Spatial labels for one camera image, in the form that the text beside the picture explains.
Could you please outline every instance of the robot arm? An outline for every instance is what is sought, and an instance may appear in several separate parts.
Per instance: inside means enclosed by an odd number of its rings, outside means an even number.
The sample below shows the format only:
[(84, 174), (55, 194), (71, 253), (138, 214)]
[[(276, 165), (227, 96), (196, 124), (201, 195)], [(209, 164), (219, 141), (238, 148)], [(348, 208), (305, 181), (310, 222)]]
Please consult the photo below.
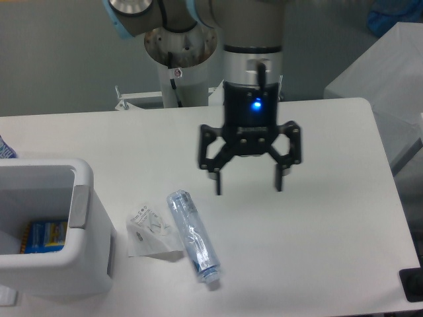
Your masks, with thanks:
[[(287, 0), (109, 1), (133, 36), (159, 26), (188, 32), (197, 22), (223, 30), (225, 121), (222, 128), (201, 126), (198, 167), (216, 181), (220, 195), (220, 171), (234, 156), (268, 153), (276, 161), (275, 187), (281, 191), (283, 176), (302, 160), (300, 127), (295, 122), (277, 124)], [(280, 134), (290, 142), (286, 155), (272, 146)], [(210, 159), (208, 146), (218, 137), (226, 144)]]
[(208, 104), (205, 61), (215, 51), (217, 34), (191, 17), (185, 0), (103, 1), (121, 37), (146, 32), (144, 45), (157, 66), (165, 108)]

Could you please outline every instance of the gray wall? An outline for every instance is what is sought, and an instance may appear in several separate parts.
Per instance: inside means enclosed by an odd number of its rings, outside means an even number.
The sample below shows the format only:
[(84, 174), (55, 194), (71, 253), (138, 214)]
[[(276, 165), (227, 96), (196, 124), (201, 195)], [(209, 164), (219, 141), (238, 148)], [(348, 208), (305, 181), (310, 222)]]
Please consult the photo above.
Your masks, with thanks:
[(322, 99), (325, 87), (377, 38), (366, 21), (373, 0), (293, 0), (284, 36), (285, 100)]
[(112, 110), (114, 85), (160, 90), (143, 38), (121, 40), (101, 0), (0, 2), (0, 116)]
[[(376, 41), (372, 0), (291, 0), (284, 40), (286, 100), (323, 89)], [(222, 79), (221, 52), (210, 86)], [(0, 116), (105, 111), (125, 92), (159, 90), (142, 38), (119, 39), (101, 0), (0, 2)]]

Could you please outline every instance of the white paper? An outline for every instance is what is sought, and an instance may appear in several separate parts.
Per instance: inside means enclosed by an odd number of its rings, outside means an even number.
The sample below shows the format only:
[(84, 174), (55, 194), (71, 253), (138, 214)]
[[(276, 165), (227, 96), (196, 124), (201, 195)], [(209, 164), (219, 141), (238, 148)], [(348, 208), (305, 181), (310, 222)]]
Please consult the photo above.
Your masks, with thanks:
[(150, 204), (143, 203), (126, 218), (128, 256), (148, 256), (183, 251), (176, 228), (170, 226)]

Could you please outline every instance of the blue led light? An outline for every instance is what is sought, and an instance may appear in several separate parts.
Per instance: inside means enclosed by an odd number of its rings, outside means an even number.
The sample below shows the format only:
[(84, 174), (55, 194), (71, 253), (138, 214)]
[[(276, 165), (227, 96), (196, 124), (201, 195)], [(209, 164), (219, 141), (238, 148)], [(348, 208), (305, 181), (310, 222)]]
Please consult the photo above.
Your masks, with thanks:
[(262, 107), (262, 101), (260, 98), (257, 98), (253, 103), (252, 103), (252, 109), (254, 111), (259, 111)]

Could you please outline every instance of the clear plastic bottle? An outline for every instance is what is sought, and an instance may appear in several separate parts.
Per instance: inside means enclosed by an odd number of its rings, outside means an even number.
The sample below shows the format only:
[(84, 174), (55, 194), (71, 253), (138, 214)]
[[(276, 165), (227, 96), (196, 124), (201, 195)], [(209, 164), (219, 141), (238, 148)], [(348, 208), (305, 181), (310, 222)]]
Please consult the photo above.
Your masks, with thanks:
[(197, 276), (207, 284), (220, 278), (220, 262), (188, 192), (178, 190), (167, 198), (172, 216)]

